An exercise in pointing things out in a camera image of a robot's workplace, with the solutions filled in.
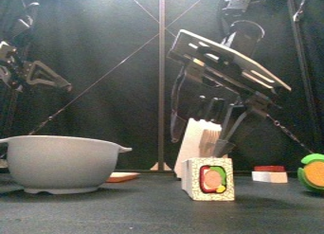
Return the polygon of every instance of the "metal pole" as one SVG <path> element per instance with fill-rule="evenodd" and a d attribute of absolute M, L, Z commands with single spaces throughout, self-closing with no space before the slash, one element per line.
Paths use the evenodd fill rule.
<path fill-rule="evenodd" d="M 311 90 L 311 72 L 309 71 L 309 64 L 306 60 L 306 52 L 305 52 L 305 45 L 303 45 L 303 36 L 299 27 L 301 21 L 293 20 L 293 15 L 297 12 L 297 4 L 294 0 L 287 0 L 287 10 L 290 16 L 290 24 L 291 24 L 291 32 L 294 37 L 294 44 L 298 56 L 298 63 L 299 63 L 299 70 L 301 70 L 301 78 L 305 88 L 305 95 L 306 95 L 306 103 L 309 108 L 310 114 L 310 124 L 311 124 L 311 137 L 313 137 L 313 149 L 315 151 L 322 151 L 321 147 L 321 131 L 319 131 L 319 123 L 318 123 L 318 116 L 315 113 L 315 104 L 313 98 L 313 90 Z"/>
<path fill-rule="evenodd" d="M 159 70 L 158 70 L 158 171 L 163 171 L 163 30 L 165 0 L 159 0 Z"/>

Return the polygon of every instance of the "gray bowl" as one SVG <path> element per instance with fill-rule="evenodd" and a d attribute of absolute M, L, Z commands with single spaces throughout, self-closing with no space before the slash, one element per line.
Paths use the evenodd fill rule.
<path fill-rule="evenodd" d="M 97 190 L 114 170 L 118 153 L 131 150 L 103 140 L 54 135 L 0 139 L 5 142 L 11 178 L 29 193 Z"/>

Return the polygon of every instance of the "small white box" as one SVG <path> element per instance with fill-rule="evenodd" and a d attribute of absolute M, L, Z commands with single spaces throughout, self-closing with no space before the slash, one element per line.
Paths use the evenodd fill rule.
<path fill-rule="evenodd" d="M 286 183 L 286 172 L 283 171 L 251 171 L 253 181 L 266 183 Z"/>
<path fill-rule="evenodd" d="M 191 200 L 234 200 L 230 158 L 194 157 L 182 162 L 181 169 L 181 188 Z"/>

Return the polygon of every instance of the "green object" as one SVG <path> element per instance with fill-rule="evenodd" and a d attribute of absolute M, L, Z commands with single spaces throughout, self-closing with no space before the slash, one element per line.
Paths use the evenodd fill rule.
<path fill-rule="evenodd" d="M 301 163 L 307 165 L 309 163 L 314 162 L 314 161 L 321 161 L 324 162 L 324 154 L 319 153 L 311 153 L 309 155 L 306 155 L 302 159 L 301 159 Z M 302 168 L 298 168 L 297 171 L 297 177 L 298 177 L 298 181 L 299 183 L 306 187 L 307 190 L 317 192 L 317 193 L 324 193 L 324 188 L 315 186 L 314 184 L 311 184 L 307 180 L 307 177 L 305 175 L 305 171 Z"/>

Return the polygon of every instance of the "bowl handle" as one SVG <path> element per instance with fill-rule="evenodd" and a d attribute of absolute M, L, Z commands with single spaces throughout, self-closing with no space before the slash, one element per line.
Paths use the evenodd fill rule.
<path fill-rule="evenodd" d="M 0 139 L 0 144 L 9 142 L 9 138 Z"/>
<path fill-rule="evenodd" d="M 121 147 L 121 146 L 118 146 L 118 150 L 117 150 L 117 152 L 118 153 L 125 153 L 125 152 L 129 152 L 129 151 L 131 151 L 133 150 L 133 148 L 126 148 L 126 147 Z"/>

